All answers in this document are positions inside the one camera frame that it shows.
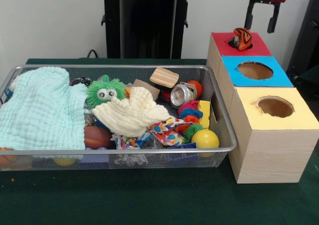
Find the metal basket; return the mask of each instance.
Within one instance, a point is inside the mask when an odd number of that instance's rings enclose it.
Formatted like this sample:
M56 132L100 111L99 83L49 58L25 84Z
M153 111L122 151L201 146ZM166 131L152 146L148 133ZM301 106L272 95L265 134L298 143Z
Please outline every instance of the metal basket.
M45 65L21 66L13 69L2 87L0 103L9 100L8 87L19 74ZM90 77L98 79L103 74L119 78L124 83L135 79L148 81L158 65L63 65L70 79ZM216 79L210 69L202 65L160 66L179 74L180 81L197 80L203 85L201 100L211 101L210 127L220 140L216 149L140 149L140 150L59 150L59 151L0 151L0 169L12 170L90 170L132 168L205 168L218 167L227 152L237 146L237 139ZM164 105L169 113L177 117L177 110Z

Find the black stand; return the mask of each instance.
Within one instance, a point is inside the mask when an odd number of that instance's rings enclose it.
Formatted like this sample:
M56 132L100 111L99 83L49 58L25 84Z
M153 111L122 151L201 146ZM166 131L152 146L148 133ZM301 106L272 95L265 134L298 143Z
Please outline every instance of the black stand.
M187 0L104 0L108 58L180 58Z

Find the circular hole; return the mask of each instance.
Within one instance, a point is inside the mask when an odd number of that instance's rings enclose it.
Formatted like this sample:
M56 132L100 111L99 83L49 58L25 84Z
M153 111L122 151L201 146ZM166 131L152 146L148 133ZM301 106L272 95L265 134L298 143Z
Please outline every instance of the circular hole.
M271 68L258 62L244 62L241 63L237 68L245 77L250 79L269 79L274 75Z
M258 106L264 113L280 118L286 118L294 112L293 105L279 97L264 97L259 100Z

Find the stacked wooden boxes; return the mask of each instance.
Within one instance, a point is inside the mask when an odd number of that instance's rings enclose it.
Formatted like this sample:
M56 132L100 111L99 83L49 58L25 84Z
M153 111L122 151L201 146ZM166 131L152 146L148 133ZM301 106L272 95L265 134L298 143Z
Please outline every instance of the stacked wooden boxes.
M233 33L213 33L207 66L222 93L238 139L229 153L237 183L296 183L319 138L319 123L253 33L253 47L228 45Z

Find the wooden block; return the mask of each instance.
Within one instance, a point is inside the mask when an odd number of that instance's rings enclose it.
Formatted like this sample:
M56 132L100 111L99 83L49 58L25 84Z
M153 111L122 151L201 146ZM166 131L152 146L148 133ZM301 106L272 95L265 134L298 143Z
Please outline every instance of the wooden block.
M145 89L147 89L152 94L152 97L153 97L154 101L156 101L158 99L160 90L155 88L154 86L151 86L150 84L148 84L148 83L146 83L144 81L141 81L139 79L136 79L134 81L133 86L134 87L144 87Z
M216 78L218 76L220 60L221 56L219 54L214 38L211 35L209 41L208 58L206 66L212 69Z
M238 138L229 159L237 183L297 183L319 122L295 88L235 88L229 116Z
M224 65L223 60L220 62L219 73L217 76L217 83L223 97L227 111L229 112L230 104L233 98L234 85L230 79L229 73Z
M156 68L152 76L150 77L150 81L165 86L167 88L173 88L178 82L179 74L171 72L164 68Z
M272 56L266 44L258 33L252 33L253 47L239 51L228 44L228 40L234 38L234 33L212 33L210 36L207 67L211 68L217 78L222 56Z

